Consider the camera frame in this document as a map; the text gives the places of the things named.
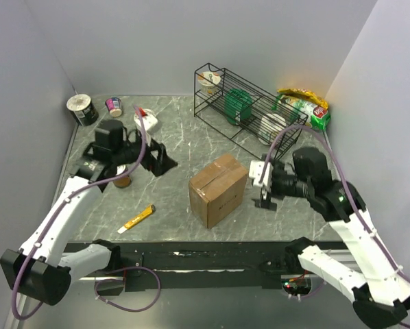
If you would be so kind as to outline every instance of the green package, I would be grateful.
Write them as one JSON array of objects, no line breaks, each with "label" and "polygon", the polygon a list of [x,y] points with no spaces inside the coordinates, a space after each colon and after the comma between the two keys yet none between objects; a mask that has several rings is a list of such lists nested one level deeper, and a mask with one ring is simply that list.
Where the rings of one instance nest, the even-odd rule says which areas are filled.
[{"label": "green package", "polygon": [[[305,101],[294,96],[279,94],[276,97],[276,101],[281,104],[287,104],[305,113],[309,116],[306,125],[313,128],[314,130],[325,131],[328,122],[330,122],[331,115],[325,108],[311,103],[310,101]],[[272,110],[277,110],[278,107],[274,106]]]}]

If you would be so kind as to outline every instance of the lid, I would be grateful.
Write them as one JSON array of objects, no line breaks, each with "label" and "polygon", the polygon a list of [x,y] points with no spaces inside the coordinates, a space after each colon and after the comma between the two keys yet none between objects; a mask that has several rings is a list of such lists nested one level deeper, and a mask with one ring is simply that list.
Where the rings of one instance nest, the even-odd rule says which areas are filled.
[{"label": "lid", "polygon": [[[152,115],[153,117],[156,118],[155,112],[153,112],[149,108],[139,108],[139,112],[141,113],[142,117],[146,117],[147,115]],[[136,124],[138,125],[138,128],[140,128],[141,125],[139,124],[139,119],[138,119],[138,115],[137,115],[136,111],[134,113],[134,120],[135,120]]]},{"label": "lid", "polygon": [[213,86],[214,84],[220,83],[221,77],[216,72],[207,71],[200,73],[197,80],[202,86]]},{"label": "lid", "polygon": [[91,98],[88,95],[78,94],[68,99],[67,108],[70,111],[81,111],[87,108],[90,103]]},{"label": "lid", "polygon": [[116,118],[122,115],[123,111],[120,108],[113,108],[112,110],[109,110],[109,114]]},{"label": "lid", "polygon": [[121,166],[117,167],[117,175],[121,175],[124,171],[126,171],[125,164],[122,164]]}]

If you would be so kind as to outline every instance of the dish rack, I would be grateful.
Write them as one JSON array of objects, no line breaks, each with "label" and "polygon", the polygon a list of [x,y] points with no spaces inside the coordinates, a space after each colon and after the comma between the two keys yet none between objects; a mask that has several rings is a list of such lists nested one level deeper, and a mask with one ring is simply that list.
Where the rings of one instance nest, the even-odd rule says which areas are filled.
[{"label": "dish rack", "polygon": [[[221,120],[226,123],[216,124],[215,118],[209,120],[204,115],[207,108],[221,114]],[[194,116],[258,159],[261,155],[256,151],[261,144],[270,146],[279,131],[294,123],[305,125],[308,119],[307,114],[280,103],[276,95],[227,68],[221,69],[211,63],[194,72]],[[231,134],[224,133],[226,124],[233,127]],[[243,131],[257,137],[258,143],[250,143],[249,147],[242,145],[237,137]],[[281,158],[296,143],[300,134],[301,129],[286,132],[277,143],[272,158]]]}]

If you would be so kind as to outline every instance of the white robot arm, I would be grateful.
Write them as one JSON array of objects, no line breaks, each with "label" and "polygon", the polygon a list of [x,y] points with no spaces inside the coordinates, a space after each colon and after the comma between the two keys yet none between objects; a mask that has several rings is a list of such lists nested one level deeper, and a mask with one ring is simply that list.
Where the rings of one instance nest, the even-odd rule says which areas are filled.
[{"label": "white robot arm", "polygon": [[288,174],[281,162],[268,163],[261,181],[265,163],[251,162],[250,178],[253,185],[261,188],[260,198],[255,200],[256,206],[274,209],[272,197],[307,199],[341,237],[360,272],[334,260],[307,238],[292,241],[287,248],[296,259],[297,266],[317,274],[341,291],[369,328],[381,329],[399,324],[410,309],[410,283],[399,274],[399,270],[393,269],[382,251],[381,246],[385,245],[357,190],[346,183],[363,223],[354,213],[342,182],[332,179],[324,154],[314,147],[303,147],[294,151],[293,163],[295,174]]},{"label": "white robot arm", "polygon": [[[88,145],[71,170],[44,221],[18,251],[7,249],[1,257],[1,267],[14,293],[55,305],[76,280],[94,271],[121,267],[119,246],[109,241],[93,241],[82,251],[62,254],[84,213],[113,180],[118,165],[139,162],[155,176],[178,165],[168,157],[163,144],[152,139],[146,144],[141,136],[136,132],[135,141],[130,142],[127,130],[118,120],[105,120],[97,126],[95,142]],[[13,313],[18,317],[13,306],[12,303]]]}]

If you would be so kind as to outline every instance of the cardboard box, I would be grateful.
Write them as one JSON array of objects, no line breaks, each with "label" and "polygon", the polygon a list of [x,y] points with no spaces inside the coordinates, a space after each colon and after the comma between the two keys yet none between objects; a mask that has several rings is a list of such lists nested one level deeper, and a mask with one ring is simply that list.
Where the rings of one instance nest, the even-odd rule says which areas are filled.
[{"label": "cardboard box", "polygon": [[248,170],[224,154],[190,179],[190,207],[206,228],[212,228],[243,201]]}]

